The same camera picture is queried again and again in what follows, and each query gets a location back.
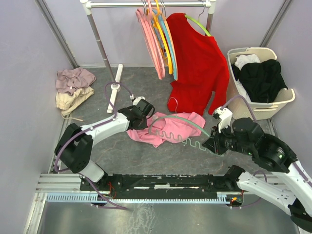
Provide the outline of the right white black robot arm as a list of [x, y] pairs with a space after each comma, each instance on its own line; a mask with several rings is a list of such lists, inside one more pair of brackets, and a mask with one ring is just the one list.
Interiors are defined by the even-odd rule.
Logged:
[[250, 118], [240, 118], [222, 130], [213, 127], [202, 146], [216, 155], [233, 151], [250, 156], [255, 164], [278, 177], [288, 190], [260, 181], [235, 165], [215, 185], [254, 193], [283, 210], [301, 229], [312, 231], [312, 179], [285, 142], [265, 133]]

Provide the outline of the pink t shirt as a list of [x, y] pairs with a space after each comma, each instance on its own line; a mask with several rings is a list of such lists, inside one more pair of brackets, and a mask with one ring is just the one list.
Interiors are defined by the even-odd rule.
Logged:
[[205, 123], [206, 120], [195, 112], [172, 115], [156, 112], [148, 117], [147, 128], [128, 130], [127, 134], [134, 141], [148, 143], [157, 148], [166, 141], [180, 143], [201, 135], [200, 128], [203, 128]]

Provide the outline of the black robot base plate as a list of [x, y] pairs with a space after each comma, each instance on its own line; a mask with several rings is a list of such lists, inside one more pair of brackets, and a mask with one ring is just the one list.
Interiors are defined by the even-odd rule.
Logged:
[[93, 183], [101, 192], [116, 199], [204, 199], [217, 198], [217, 193], [242, 194], [237, 173], [223, 176], [204, 175], [108, 175]]

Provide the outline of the teal wavy hanger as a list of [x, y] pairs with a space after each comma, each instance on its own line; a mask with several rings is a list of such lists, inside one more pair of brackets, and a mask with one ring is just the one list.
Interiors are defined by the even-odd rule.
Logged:
[[201, 151], [206, 151], [214, 155], [211, 151], [201, 146], [201, 143], [192, 140], [191, 137], [204, 134], [210, 136], [204, 130], [206, 120], [195, 112], [175, 113], [172, 115], [153, 114], [150, 116], [152, 123], [148, 127], [148, 134], [167, 140], [171, 143], [182, 143]]

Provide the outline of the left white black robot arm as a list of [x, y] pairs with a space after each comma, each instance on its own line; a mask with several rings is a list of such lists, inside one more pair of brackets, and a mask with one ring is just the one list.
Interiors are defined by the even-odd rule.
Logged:
[[108, 175], [91, 160], [92, 148], [117, 133], [146, 129], [148, 114], [154, 112], [152, 104], [140, 99], [96, 123], [84, 126], [70, 124], [55, 148], [56, 160], [64, 163], [72, 173], [88, 178], [97, 190], [103, 190], [107, 187]]

